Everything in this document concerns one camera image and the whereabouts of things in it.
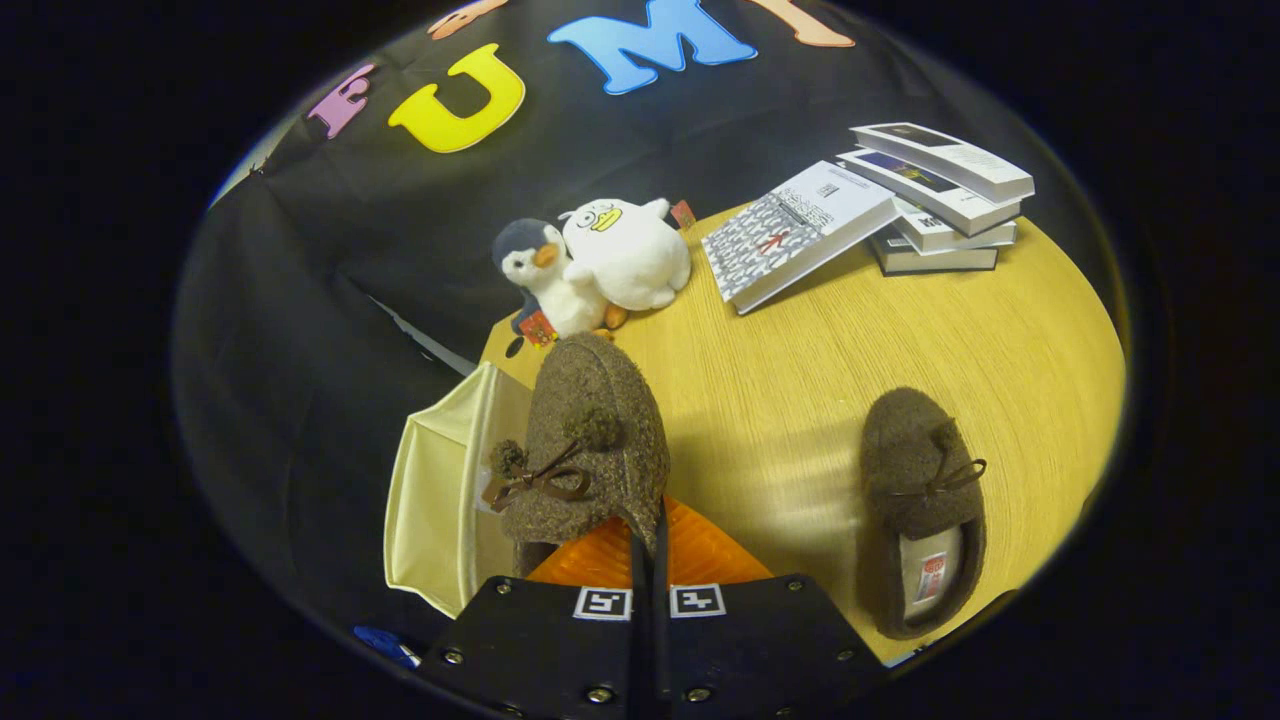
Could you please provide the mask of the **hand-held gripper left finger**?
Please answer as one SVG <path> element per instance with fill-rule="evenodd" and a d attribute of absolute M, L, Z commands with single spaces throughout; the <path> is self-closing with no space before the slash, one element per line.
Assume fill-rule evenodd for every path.
<path fill-rule="evenodd" d="M 425 648 L 426 685 L 483 719 L 627 719 L 644 705 L 646 551 L 620 520 L 526 577 L 489 577 Z"/>

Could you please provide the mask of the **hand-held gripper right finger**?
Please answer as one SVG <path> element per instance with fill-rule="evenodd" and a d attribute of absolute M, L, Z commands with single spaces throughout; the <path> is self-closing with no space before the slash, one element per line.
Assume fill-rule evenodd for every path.
<path fill-rule="evenodd" d="M 673 583 L 671 537 L 663 512 L 655 689 L 672 719 L 837 719 L 890 679 L 815 578 Z"/>

